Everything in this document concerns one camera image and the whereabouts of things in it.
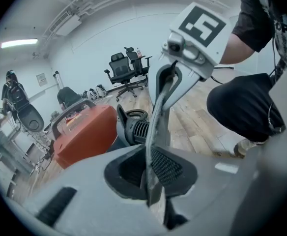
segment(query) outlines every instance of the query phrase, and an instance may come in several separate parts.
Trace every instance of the black pants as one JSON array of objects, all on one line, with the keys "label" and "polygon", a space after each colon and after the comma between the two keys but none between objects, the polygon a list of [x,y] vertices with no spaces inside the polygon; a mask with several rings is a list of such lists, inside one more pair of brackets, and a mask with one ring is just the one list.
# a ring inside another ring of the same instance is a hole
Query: black pants
[{"label": "black pants", "polygon": [[[273,85],[266,73],[236,77],[210,92],[207,109],[224,127],[252,142],[264,142],[274,134],[268,125]],[[270,118],[274,127],[284,125],[275,105]]]}]

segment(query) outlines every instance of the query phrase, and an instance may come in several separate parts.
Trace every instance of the chair armrest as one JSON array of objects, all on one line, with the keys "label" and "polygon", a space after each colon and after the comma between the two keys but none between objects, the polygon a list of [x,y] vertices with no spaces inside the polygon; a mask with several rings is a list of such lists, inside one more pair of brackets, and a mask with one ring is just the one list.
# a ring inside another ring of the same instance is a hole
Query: chair armrest
[{"label": "chair armrest", "polygon": [[152,56],[145,58],[147,60],[147,67],[150,67],[149,65],[149,59],[152,58]]},{"label": "chair armrest", "polygon": [[106,70],[104,70],[104,72],[108,75],[109,79],[111,80],[110,71],[108,69],[106,69]]},{"label": "chair armrest", "polygon": [[136,59],[132,59],[132,60],[130,60],[130,63],[133,64],[133,63],[135,63],[136,60],[141,60],[141,59],[144,58],[144,57],[145,57],[145,56],[142,56],[142,57],[136,58]]}]

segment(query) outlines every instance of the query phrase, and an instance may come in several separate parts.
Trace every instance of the ceiling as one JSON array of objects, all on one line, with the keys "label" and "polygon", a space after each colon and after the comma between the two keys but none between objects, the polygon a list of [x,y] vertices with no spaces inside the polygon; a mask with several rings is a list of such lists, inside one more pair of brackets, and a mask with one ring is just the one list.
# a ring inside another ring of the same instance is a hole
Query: ceiling
[{"label": "ceiling", "polygon": [[[71,12],[83,15],[88,9],[92,14],[108,5],[122,0],[16,0],[0,22],[0,43],[3,41],[38,38],[37,46],[20,46],[14,48],[0,48],[0,66],[10,62],[26,59],[44,59],[49,52],[55,35],[50,35],[49,27],[58,19],[62,12]],[[195,0],[204,5],[210,5],[219,12],[225,12],[239,4],[239,0]]]}]

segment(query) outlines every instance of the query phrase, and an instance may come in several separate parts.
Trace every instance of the black hair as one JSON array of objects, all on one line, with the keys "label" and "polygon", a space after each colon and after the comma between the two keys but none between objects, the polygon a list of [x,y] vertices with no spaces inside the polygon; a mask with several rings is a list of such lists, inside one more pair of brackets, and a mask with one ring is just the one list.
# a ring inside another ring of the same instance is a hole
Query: black hair
[{"label": "black hair", "polygon": [[17,76],[13,70],[6,73],[6,78],[10,78],[12,81],[18,82]]}]

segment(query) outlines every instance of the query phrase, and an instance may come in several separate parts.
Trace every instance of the fluorescent light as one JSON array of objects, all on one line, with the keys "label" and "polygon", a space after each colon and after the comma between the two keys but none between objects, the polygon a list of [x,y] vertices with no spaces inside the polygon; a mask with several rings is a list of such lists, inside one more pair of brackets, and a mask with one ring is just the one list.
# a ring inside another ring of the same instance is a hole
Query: fluorescent light
[{"label": "fluorescent light", "polygon": [[30,45],[30,44],[36,44],[37,39],[23,39],[23,40],[14,40],[14,41],[8,41],[3,42],[0,47],[7,48],[11,46],[17,46],[17,45]]}]

